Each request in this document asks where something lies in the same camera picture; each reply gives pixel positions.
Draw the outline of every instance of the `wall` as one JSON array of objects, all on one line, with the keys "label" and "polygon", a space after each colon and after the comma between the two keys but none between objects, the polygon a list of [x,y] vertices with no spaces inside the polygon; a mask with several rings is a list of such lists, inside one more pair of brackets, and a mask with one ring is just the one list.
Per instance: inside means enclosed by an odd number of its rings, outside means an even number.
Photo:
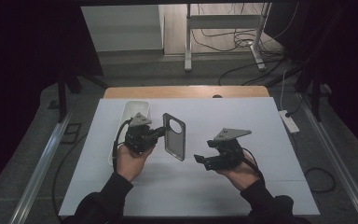
[{"label": "wall", "polygon": [[159,6],[82,7],[97,51],[162,49]]}]

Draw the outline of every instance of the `person's left hand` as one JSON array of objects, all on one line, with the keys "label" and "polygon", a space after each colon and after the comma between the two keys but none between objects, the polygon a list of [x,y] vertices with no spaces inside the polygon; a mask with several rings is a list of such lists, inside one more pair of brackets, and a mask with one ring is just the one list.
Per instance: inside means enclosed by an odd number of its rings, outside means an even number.
[{"label": "person's left hand", "polygon": [[156,145],[141,154],[136,154],[124,145],[117,151],[117,173],[132,182],[144,169],[147,157]]}]

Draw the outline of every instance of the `person's right hand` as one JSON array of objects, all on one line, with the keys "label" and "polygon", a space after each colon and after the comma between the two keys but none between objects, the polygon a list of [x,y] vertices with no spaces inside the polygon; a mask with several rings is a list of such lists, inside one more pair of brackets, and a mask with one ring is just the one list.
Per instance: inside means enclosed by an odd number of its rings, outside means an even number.
[{"label": "person's right hand", "polygon": [[[255,164],[255,161],[250,158],[245,152],[246,160]],[[243,191],[251,186],[255,181],[259,179],[259,176],[256,172],[248,166],[245,162],[241,162],[240,165],[231,170],[216,170],[220,175],[224,175],[227,179],[237,188],[239,191]]]}]

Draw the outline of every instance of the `metal frame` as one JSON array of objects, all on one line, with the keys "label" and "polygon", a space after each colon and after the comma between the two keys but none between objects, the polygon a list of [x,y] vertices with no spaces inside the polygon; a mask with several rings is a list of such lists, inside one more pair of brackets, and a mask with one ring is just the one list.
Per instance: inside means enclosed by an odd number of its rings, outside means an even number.
[{"label": "metal frame", "polygon": [[[299,93],[297,94],[297,97],[301,99],[301,95]],[[305,102],[305,105],[302,105],[302,107],[305,110],[313,129],[318,135],[318,138],[323,144],[326,154],[329,157],[331,163],[333,164],[333,167],[336,170],[344,189],[347,191],[354,207],[358,212],[358,185],[351,176],[351,173],[349,172],[344,161],[339,156],[338,150],[336,149],[333,141],[327,134],[327,131],[325,130],[324,126],[312,115],[312,111],[310,110],[310,102],[307,98],[304,98],[303,100]]]},{"label": "metal frame", "polygon": [[62,119],[62,122],[57,123],[55,126],[54,131],[48,140],[48,144],[46,145],[39,162],[34,168],[34,173],[32,174],[31,179],[28,182],[28,185],[25,188],[25,191],[23,192],[16,209],[14,210],[13,216],[9,221],[10,224],[24,223],[28,217],[32,205],[34,204],[34,199],[36,198],[37,192],[39,191],[40,186],[45,179],[48,168],[51,164],[57,147],[60,144],[62,135],[65,132],[66,126],[68,125],[69,120],[74,113],[77,96],[74,96],[72,101],[73,102],[70,104],[65,117]]},{"label": "metal frame", "polygon": [[266,70],[260,56],[258,43],[266,24],[270,3],[266,3],[261,15],[195,15],[191,16],[191,5],[187,4],[185,71],[191,71],[191,29],[257,29],[255,41],[250,46],[259,71]]}]

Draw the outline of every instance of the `gray floor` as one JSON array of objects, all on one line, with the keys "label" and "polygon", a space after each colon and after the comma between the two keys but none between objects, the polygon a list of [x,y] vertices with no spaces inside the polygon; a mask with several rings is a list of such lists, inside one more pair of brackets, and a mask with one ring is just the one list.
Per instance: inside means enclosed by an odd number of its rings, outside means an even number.
[{"label": "gray floor", "polygon": [[[112,86],[160,86],[160,85],[216,85],[217,79],[226,71],[253,63],[249,54],[220,54],[196,55],[193,62],[193,71],[184,71],[183,57],[164,57],[161,55],[101,55],[104,77],[102,80]],[[258,84],[281,75],[288,63],[283,63],[269,77],[262,79]],[[222,79],[224,85],[240,85],[246,80],[260,77],[255,67],[249,67]],[[99,99],[103,97],[103,89],[80,79],[83,91],[79,94],[76,110],[70,123],[81,123],[80,136],[85,134],[92,122],[92,118]],[[285,91],[282,97],[282,107],[293,111],[299,104],[299,99],[293,90],[296,77],[285,81]],[[268,89],[280,107],[281,84]],[[28,183],[44,147],[55,127],[58,119],[57,109],[48,109],[52,101],[57,101],[57,87],[45,89],[41,95],[41,105],[35,115],[28,132],[24,135],[16,153],[0,175],[0,223],[8,223],[19,199]],[[358,140],[342,123],[327,103],[327,98],[321,99],[321,116],[323,125],[330,134],[339,153],[348,166],[353,178],[358,183]],[[300,133],[291,136],[298,160],[303,171],[310,167],[322,167],[328,170],[336,179],[337,187],[329,193],[314,193],[314,199],[321,211],[320,216],[307,217],[312,223],[358,223],[357,212],[343,188],[337,174],[326,156],[323,145],[319,141],[310,121],[303,109],[293,115],[293,119],[300,129]],[[64,141],[72,141],[73,135],[63,137]],[[80,155],[82,144],[77,146],[62,166],[58,175],[56,199],[60,203],[65,195]],[[64,155],[73,145],[60,144],[57,153],[50,165],[48,174],[39,190],[34,205],[26,223],[59,223],[54,215],[51,202],[51,187],[56,170]],[[324,174],[313,173],[307,177],[311,189],[328,188],[331,180]],[[201,220],[184,220],[185,223],[201,223]]]}]

